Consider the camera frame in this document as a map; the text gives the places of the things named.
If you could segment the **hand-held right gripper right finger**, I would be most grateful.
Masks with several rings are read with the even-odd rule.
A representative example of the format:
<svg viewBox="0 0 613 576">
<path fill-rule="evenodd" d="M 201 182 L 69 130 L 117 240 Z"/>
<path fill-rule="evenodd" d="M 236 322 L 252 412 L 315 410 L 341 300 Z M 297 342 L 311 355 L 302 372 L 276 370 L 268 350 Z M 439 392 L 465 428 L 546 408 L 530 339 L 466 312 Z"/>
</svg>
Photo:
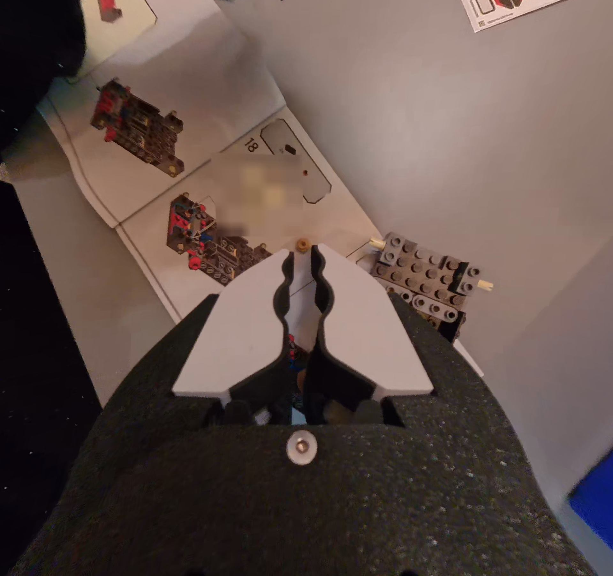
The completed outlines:
<svg viewBox="0 0 613 576">
<path fill-rule="evenodd" d="M 321 313 L 305 374 L 305 406 L 430 395 L 433 383 L 384 288 L 326 244 L 311 250 Z"/>
</svg>

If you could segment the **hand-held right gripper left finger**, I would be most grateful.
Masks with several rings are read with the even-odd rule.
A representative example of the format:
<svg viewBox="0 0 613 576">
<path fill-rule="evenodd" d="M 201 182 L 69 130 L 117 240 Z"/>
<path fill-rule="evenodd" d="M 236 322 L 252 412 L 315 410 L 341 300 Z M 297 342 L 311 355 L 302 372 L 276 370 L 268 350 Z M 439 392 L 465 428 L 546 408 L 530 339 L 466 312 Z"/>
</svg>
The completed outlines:
<svg viewBox="0 0 613 576">
<path fill-rule="evenodd" d="M 289 391 L 286 315 L 294 253 L 281 249 L 219 294 L 172 391 L 271 408 Z"/>
</svg>

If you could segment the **person's left forearm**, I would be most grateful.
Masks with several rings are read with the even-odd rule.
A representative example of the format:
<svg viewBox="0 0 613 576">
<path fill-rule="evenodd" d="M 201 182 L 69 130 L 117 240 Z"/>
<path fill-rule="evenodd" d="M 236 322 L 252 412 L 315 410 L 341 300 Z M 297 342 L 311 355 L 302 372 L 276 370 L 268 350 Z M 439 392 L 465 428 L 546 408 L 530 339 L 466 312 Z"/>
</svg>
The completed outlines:
<svg viewBox="0 0 613 576">
<path fill-rule="evenodd" d="M 81 0 L 1 0 L 1 151 L 86 51 Z"/>
</svg>

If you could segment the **lego instruction booklet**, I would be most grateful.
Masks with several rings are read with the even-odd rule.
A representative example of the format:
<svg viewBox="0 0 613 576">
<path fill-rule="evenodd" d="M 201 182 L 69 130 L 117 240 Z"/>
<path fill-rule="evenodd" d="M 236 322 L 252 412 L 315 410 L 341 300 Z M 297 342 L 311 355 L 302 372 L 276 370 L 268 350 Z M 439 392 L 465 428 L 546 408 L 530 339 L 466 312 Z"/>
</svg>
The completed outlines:
<svg viewBox="0 0 613 576">
<path fill-rule="evenodd" d="M 214 0 L 81 0 L 81 73 L 54 82 L 39 113 L 96 213 L 130 252 L 175 322 L 251 257 L 300 236 L 361 264 L 378 234 L 346 179 L 289 110 L 264 60 Z M 290 155 L 304 181 L 303 225 L 202 255 L 215 217 L 206 167 L 219 154 Z"/>
</svg>

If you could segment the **blue plastic bin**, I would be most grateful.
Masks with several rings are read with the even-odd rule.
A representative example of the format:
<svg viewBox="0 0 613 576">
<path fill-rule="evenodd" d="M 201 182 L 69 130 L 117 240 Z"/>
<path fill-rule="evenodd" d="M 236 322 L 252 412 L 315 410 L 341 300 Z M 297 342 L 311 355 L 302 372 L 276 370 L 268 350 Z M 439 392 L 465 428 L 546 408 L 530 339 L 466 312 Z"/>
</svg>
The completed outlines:
<svg viewBox="0 0 613 576">
<path fill-rule="evenodd" d="M 612 450 L 579 481 L 568 503 L 591 531 L 612 549 Z"/>
</svg>

